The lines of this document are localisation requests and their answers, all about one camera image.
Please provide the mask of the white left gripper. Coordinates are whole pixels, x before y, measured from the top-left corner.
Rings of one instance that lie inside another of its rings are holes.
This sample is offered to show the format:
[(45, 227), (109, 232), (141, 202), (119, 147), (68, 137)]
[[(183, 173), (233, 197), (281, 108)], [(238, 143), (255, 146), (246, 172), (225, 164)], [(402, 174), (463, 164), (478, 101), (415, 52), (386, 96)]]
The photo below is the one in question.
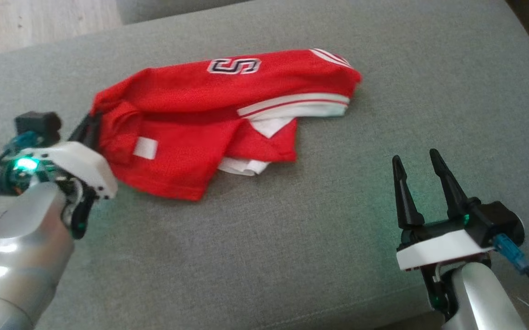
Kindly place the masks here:
[(73, 239), (86, 234), (93, 205), (116, 197), (118, 184), (99, 148), (102, 113), (87, 114), (68, 138), (39, 150), (43, 173), (66, 195), (61, 215)]

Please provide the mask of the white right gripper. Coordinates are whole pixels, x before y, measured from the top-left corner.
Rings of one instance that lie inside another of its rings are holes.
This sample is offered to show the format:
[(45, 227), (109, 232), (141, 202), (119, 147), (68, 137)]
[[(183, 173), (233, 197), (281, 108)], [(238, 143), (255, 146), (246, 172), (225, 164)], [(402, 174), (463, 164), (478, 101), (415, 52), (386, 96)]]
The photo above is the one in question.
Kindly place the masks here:
[(418, 270), (432, 310), (445, 321), (493, 321), (493, 246), (479, 246), (464, 229), (468, 197), (439, 151), (430, 149), (449, 219), (426, 225), (407, 185), (407, 173), (397, 155), (392, 157), (395, 206), (402, 230), (397, 261), (403, 271)]

